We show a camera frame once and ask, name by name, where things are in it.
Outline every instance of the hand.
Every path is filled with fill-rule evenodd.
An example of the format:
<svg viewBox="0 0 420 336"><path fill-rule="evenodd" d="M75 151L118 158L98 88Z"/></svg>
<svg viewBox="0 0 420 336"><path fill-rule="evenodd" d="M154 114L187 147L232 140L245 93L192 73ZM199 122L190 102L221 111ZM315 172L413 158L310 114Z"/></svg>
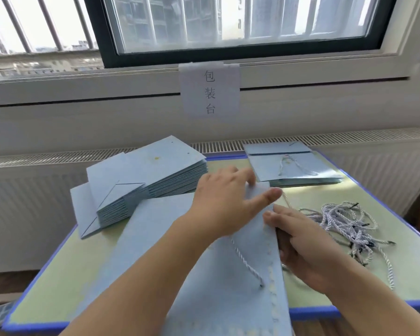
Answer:
<svg viewBox="0 0 420 336"><path fill-rule="evenodd" d="M186 215L210 233L214 239L235 233L269 204L280 198L282 190L270 188L255 198L245 200L246 182L255 184L251 168L235 166L219 169L201 177L193 204Z"/></svg>
<svg viewBox="0 0 420 336"><path fill-rule="evenodd" d="M316 222L280 205L263 214L276 228L280 259L310 288L328 294L341 284L345 272L359 266Z"/></svg>

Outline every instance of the light green tabletop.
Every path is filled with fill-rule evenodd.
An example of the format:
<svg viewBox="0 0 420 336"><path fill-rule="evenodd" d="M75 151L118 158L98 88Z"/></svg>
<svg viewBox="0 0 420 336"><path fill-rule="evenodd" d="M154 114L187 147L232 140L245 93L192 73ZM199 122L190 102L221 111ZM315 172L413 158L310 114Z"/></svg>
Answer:
<svg viewBox="0 0 420 336"><path fill-rule="evenodd" d="M234 159L208 162L210 172L233 164L242 168L249 166L249 161ZM325 203L360 203L378 222L379 230L374 237L397 243L395 246L383 247L394 268L395 292L405 300L420 300L420 236L354 181L346 177L340 184L284 190L294 208L320 210ZM285 205L282 198L277 203ZM28 324L69 321L116 245L126 223L127 220L117 223L84 240L74 231L17 306L9 322ZM386 264L379 254L374 255L369 269L387 282ZM308 288L295 277L286 272L283 276L290 308L331 305L324 295Z"/></svg>

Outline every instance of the table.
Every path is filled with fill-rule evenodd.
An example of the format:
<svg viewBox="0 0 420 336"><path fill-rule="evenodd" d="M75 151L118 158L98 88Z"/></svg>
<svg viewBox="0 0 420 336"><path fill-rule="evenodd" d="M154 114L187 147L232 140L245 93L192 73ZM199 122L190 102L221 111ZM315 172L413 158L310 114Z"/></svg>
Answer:
<svg viewBox="0 0 420 336"><path fill-rule="evenodd" d="M209 158L209 171L228 165L248 167L244 156ZM378 222L374 236L392 240L396 246L384 246L395 271L395 292L420 310L420 233L374 198L347 173L342 183L285 188L294 208L319 210L324 203L358 202ZM285 205L280 198L278 204ZM5 320L6 331L48 331L65 328L89 285L96 278L117 243L128 220L108 227L101 233L81 240L76 228L69 233L37 277L28 286ZM374 255L370 271L384 282L387 268L379 254ZM326 296L315 292L287 272L283 273L291 320L331 318L339 312Z"/></svg>

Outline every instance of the forearm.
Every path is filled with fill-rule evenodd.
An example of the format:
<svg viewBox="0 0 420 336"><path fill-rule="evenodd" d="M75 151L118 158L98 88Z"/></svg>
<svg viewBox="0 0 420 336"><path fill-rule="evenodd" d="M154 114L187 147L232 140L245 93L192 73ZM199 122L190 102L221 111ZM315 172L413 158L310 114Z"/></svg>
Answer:
<svg viewBox="0 0 420 336"><path fill-rule="evenodd" d="M378 277L355 264L327 294L360 336L420 336L420 314Z"/></svg>
<svg viewBox="0 0 420 336"><path fill-rule="evenodd" d="M205 231L190 228L198 224L192 220L176 220L63 335L156 335L188 273L213 242Z"/></svg>

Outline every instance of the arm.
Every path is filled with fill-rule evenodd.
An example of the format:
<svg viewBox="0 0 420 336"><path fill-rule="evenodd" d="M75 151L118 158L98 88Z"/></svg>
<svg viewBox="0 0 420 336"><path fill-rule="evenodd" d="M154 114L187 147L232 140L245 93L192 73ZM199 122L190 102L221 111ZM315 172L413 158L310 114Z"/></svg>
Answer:
<svg viewBox="0 0 420 336"><path fill-rule="evenodd" d="M202 176L191 209L61 335L157 335L206 248L219 237L238 231L282 193L270 189L244 200L246 181L255 182L252 169L228 167Z"/></svg>
<svg viewBox="0 0 420 336"><path fill-rule="evenodd" d="M360 336L420 336L420 314L350 256L317 223L274 205L280 258L309 287L326 294Z"/></svg>

